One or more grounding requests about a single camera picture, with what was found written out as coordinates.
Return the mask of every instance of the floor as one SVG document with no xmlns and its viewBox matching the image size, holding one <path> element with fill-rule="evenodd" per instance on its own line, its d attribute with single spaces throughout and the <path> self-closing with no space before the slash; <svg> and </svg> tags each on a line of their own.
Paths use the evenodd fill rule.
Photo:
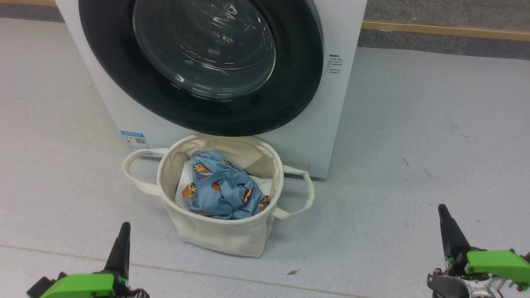
<svg viewBox="0 0 530 298">
<path fill-rule="evenodd" d="M 0 52 L 2 296 L 101 270 L 123 221 L 130 285 L 152 297 L 430 297 L 440 203 L 472 245 L 530 250 L 528 61 L 358 49 L 317 202 L 239 258 L 180 242 L 123 176 L 129 152 L 64 24 L 0 19 Z M 279 206 L 303 193 L 287 179 Z"/>
</svg>

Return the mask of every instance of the basket handle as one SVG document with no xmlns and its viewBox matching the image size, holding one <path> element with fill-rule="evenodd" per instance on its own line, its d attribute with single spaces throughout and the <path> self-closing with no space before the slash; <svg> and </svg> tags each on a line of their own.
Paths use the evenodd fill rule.
<svg viewBox="0 0 530 298">
<path fill-rule="evenodd" d="M 150 195 L 159 196 L 160 195 L 160 189 L 158 188 L 158 185 L 151 184 L 149 182 L 141 181 L 139 179 L 134 178 L 131 176 L 131 164 L 133 161 L 137 160 L 142 154 L 144 153 L 156 153 L 156 154 L 162 154 L 165 155 L 169 152 L 169 149 L 140 149 L 132 152 L 129 154 L 125 160 L 123 161 L 123 164 L 121 165 L 121 170 L 125 174 L 125 177 L 129 178 L 136 187 Z"/>
<path fill-rule="evenodd" d="M 311 208 L 311 206 L 313 206 L 313 203 L 315 202 L 315 187 L 313 186 L 313 181 L 311 181 L 311 178 L 309 177 L 309 174 L 307 173 L 307 171 L 302 171 L 302 170 L 295 169 L 290 166 L 284 165 L 284 173 L 303 176 L 305 182 L 307 182 L 307 193 L 308 193 L 307 201 L 305 202 L 304 207 L 296 212 L 291 213 L 283 209 L 280 209 L 278 207 L 274 208 L 274 210 L 272 211 L 272 214 L 275 217 L 281 220 L 288 220 L 289 218 L 295 215 L 308 211 Z"/>
</svg>

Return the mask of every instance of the floor seam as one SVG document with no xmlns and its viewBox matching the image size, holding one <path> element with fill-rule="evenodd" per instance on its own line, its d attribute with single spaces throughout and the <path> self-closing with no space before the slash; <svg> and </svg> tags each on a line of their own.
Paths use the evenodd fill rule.
<svg viewBox="0 0 530 298">
<path fill-rule="evenodd" d="M 15 250 L 46 253 L 48 255 L 70 257 L 70 258 L 77 258 L 77 259 L 84 259 L 84 260 L 91 260 L 91 261 L 100 261 L 100 262 L 106 262 L 107 261 L 106 259 L 101 259 L 101 258 L 96 258 L 96 257 L 78 256 L 78 255 L 73 255 L 73 254 L 70 254 L 70 253 L 47 251 L 47 250 L 40 250 L 40 249 L 26 248 L 26 247 L 18 247 L 18 246 L 11 246 L 11 245 L 1 244 L 1 243 L 0 243 L 0 247 L 1 248 L 15 249 Z M 268 283 L 268 282 L 262 282 L 262 281 L 255 281 L 253 279 L 237 278 L 237 277 L 231 277 L 231 276 L 224 276 L 224 275 L 210 274 L 210 273 L 202 273 L 202 272 L 182 270 L 182 269 L 172 269 L 172 268 L 144 265 L 144 264 L 138 264 L 138 263 L 130 263 L 129 265 L 130 266 L 140 267 L 140 268 L 148 268 L 148 269 L 163 270 L 163 271 L 170 271 L 170 272 L 176 272 L 176 273 L 185 273 L 185 274 L 195 274 L 195 275 L 208 276 L 208 277 L 217 277 L 217 278 L 231 279 L 233 281 L 257 283 L 257 284 L 262 284 L 262 285 L 270 285 L 270 286 L 278 286 L 278 287 L 286 287 L 286 288 L 292 288 L 292 289 L 296 289 L 296 290 L 317 292 L 317 293 L 330 294 L 330 295 L 336 295 L 336 296 L 345 296 L 345 297 L 353 297 L 353 298 L 372 298 L 372 297 L 362 296 L 362 295 L 354 295 L 354 294 L 348 294 L 348 293 L 340 293 L 340 292 L 334 292 L 334 291 L 319 290 L 319 289 L 305 288 L 305 287 L 299 287 L 299 286 L 291 286 L 291 285 L 278 284 L 278 283 Z"/>
</svg>

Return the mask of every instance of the clothing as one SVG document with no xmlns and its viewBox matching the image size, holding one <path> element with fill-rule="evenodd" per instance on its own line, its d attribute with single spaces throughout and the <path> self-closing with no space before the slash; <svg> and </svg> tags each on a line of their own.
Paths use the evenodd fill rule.
<svg viewBox="0 0 530 298">
<path fill-rule="evenodd" d="M 223 220 L 239 220 L 263 211 L 270 202 L 258 184 L 217 152 L 195 151 L 193 182 L 182 191 L 190 211 Z"/>
</svg>

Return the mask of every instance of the wooden trim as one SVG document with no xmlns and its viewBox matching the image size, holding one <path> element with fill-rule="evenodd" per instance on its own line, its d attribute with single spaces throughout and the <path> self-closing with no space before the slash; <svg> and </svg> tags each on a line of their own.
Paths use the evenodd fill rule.
<svg viewBox="0 0 530 298">
<path fill-rule="evenodd" d="M 426 33 L 426 34 L 438 34 L 438 35 L 449 35 L 449 36 L 530 41 L 530 31 L 519 31 L 519 30 L 453 27 L 453 26 L 438 26 L 438 25 L 426 25 L 426 24 L 407 24 L 407 23 L 392 22 L 392 21 L 385 22 L 385 21 L 370 21 L 370 20 L 364 20 L 362 28 L 370 29 L 370 30 L 380 30 L 380 31 L 413 32 L 413 33 Z"/>
<path fill-rule="evenodd" d="M 0 3 L 57 6 L 55 0 L 0 0 Z"/>
</svg>

